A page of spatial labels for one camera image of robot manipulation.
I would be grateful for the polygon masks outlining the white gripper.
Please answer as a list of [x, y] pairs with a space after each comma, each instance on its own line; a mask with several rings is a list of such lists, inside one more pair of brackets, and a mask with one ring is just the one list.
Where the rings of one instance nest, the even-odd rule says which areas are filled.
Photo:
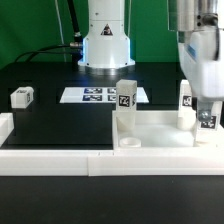
[[181, 69], [197, 101], [197, 119], [206, 127], [212, 118], [212, 101], [224, 101], [224, 31], [206, 27], [186, 32], [178, 43]]

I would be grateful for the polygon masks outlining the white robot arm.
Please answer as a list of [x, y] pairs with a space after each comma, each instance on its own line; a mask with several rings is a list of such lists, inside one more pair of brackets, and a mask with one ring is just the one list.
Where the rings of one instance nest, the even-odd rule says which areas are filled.
[[[133, 66], [124, 0], [88, 0], [88, 6], [89, 31], [78, 65], [95, 74]], [[197, 98], [197, 120], [216, 120], [224, 103], [224, 0], [167, 0], [167, 6], [180, 66]]]

